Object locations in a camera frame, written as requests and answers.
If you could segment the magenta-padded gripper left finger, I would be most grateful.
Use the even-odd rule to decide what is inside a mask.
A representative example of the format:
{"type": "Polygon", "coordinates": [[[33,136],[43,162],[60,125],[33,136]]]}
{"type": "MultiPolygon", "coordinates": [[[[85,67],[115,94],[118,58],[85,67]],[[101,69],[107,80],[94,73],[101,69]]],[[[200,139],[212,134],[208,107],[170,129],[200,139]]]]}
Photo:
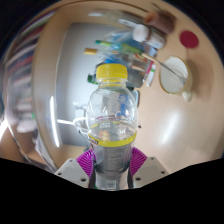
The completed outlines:
{"type": "Polygon", "coordinates": [[[80,187],[93,189],[95,187],[93,151],[89,149],[77,159],[69,158],[55,175],[80,187]]]}

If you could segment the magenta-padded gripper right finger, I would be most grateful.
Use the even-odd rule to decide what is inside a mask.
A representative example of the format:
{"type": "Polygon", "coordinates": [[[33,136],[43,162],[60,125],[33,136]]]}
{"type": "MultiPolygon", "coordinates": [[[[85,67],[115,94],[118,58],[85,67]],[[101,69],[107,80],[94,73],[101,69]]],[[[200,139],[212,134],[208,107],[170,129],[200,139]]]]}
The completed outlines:
{"type": "Polygon", "coordinates": [[[132,150],[128,172],[129,189],[141,188],[168,174],[169,172],[156,157],[147,157],[137,148],[132,150]]]}

